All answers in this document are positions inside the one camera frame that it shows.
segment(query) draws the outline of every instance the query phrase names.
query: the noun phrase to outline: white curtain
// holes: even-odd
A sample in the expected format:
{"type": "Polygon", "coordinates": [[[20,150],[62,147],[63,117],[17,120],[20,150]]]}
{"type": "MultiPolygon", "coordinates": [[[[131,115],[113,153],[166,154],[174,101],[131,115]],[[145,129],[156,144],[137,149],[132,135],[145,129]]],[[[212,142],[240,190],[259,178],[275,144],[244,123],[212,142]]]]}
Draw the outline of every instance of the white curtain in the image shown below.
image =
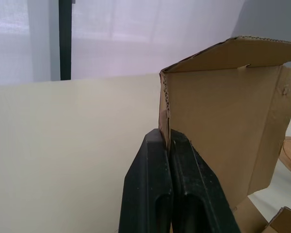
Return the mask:
{"type": "Polygon", "coordinates": [[[58,2],[0,0],[0,84],[60,80],[58,2]]]}
{"type": "Polygon", "coordinates": [[[76,0],[72,79],[158,73],[231,36],[244,0],[76,0]]]}

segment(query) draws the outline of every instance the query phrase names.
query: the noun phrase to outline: cardboard box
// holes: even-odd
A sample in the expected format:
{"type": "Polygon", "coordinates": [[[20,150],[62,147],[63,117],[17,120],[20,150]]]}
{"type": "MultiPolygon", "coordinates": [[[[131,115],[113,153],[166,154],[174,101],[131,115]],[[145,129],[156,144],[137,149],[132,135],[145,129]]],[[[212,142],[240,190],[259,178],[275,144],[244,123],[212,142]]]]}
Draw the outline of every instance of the cardboard box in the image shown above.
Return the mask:
{"type": "Polygon", "coordinates": [[[248,195],[266,188],[291,118],[291,42],[239,36],[160,72],[159,128],[180,131],[217,175],[242,232],[267,224],[248,195]]]}
{"type": "Polygon", "coordinates": [[[291,233],[291,209],[288,207],[281,208],[263,233],[291,233]]]}

